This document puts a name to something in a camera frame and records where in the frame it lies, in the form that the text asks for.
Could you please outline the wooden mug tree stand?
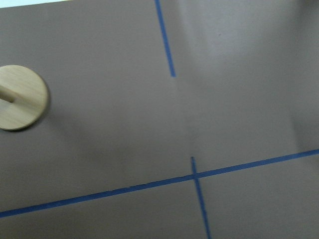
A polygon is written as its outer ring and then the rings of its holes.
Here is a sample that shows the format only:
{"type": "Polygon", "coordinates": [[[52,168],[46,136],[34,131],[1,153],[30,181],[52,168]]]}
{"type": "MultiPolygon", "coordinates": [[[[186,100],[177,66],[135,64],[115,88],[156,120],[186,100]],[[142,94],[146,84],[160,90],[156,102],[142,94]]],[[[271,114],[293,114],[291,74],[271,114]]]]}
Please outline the wooden mug tree stand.
{"type": "Polygon", "coordinates": [[[19,65],[0,68],[0,128],[22,130],[36,123],[49,104],[45,81],[31,69],[19,65]]]}

